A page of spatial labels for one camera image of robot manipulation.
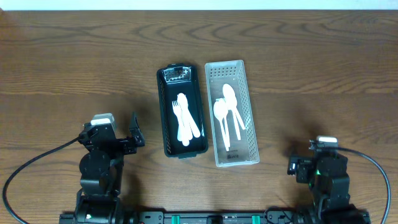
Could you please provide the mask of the white fork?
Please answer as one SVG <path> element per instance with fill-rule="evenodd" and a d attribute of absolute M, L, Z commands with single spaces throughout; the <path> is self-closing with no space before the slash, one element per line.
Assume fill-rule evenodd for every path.
<path fill-rule="evenodd" d="M 182 121 L 182 109 L 177 101 L 172 102 L 172 109 L 178 122 L 177 139 L 183 144 L 183 146 L 187 147 L 189 145 L 189 140 L 184 133 L 185 126 Z"/>
<path fill-rule="evenodd" d="M 185 125 L 184 125 L 183 118 L 182 118 L 182 109 L 180 106 L 177 106 L 177 111 L 178 111 L 178 121 L 180 123 L 180 135 L 182 138 L 182 144 L 184 146 L 188 146 L 190 141 L 185 132 L 186 129 L 185 129 Z"/>

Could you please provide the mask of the black plastic basket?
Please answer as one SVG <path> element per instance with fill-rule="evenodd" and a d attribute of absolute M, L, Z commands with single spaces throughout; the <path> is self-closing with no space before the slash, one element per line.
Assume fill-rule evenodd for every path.
<path fill-rule="evenodd" d="M 165 155 L 185 159 L 205 153 L 208 139 L 196 67 L 176 63 L 161 68 L 157 71 L 157 85 Z M 186 95 L 188 109 L 201 133 L 199 138 L 192 137 L 187 147 L 177 139 L 178 122 L 172 109 L 179 93 Z"/>

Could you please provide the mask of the white spoon pair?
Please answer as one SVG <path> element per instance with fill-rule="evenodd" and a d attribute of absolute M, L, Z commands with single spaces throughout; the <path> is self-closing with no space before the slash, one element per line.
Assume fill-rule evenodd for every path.
<path fill-rule="evenodd" d="M 227 145 L 227 151 L 231 147 L 230 144 L 230 137 L 229 137 L 229 129 L 228 129 L 228 120 L 227 120 L 227 115 L 228 115 L 228 108 L 227 104 L 224 98 L 219 98 L 218 101 L 221 103 L 221 114 L 223 115 L 223 121 L 224 121 L 224 132 L 226 135 L 226 145 Z"/>
<path fill-rule="evenodd" d="M 223 94 L 228 108 L 233 112 L 242 129 L 245 130 L 246 127 L 244 125 L 243 119 L 241 118 L 241 115 L 237 109 L 238 102 L 233 87 L 225 83 L 223 85 Z"/>

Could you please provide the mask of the clear plastic basket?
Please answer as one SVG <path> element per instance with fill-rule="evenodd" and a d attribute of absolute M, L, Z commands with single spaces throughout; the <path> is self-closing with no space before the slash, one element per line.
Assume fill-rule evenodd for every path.
<path fill-rule="evenodd" d="M 231 167 L 257 164 L 260 161 L 259 150 L 244 62 L 242 60 L 209 62 L 205 64 L 205 75 L 216 165 L 218 167 Z M 220 123 L 213 114 L 215 101 L 224 98 L 223 85 L 225 83 L 233 87 L 238 102 L 237 109 L 246 127 L 243 130 L 239 125 L 241 140 L 238 141 L 234 129 L 233 114 L 227 105 L 231 144 L 229 151 L 226 151 L 224 146 Z"/>

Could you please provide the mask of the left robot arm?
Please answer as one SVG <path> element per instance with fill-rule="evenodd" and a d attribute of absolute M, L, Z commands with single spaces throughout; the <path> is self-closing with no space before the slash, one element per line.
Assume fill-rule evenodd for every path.
<path fill-rule="evenodd" d="M 138 214 L 124 208 L 119 195 L 123 177 L 124 156 L 135 154 L 145 146 L 144 136 L 133 113 L 129 122 L 130 136 L 117 138 L 116 123 L 111 113 L 96 114 L 83 125 L 78 142 L 88 150 L 80 161 L 81 190 L 76 196 L 73 223 L 138 223 Z"/>

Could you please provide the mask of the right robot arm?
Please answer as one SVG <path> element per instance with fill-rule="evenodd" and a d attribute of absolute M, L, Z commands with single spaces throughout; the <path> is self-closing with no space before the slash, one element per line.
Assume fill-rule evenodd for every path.
<path fill-rule="evenodd" d="M 299 207 L 293 223 L 367 224 L 369 213 L 350 203 L 348 158 L 338 153 L 337 142 L 311 140 L 312 157 L 292 153 L 287 168 L 296 182 L 308 184 L 313 205 Z"/>

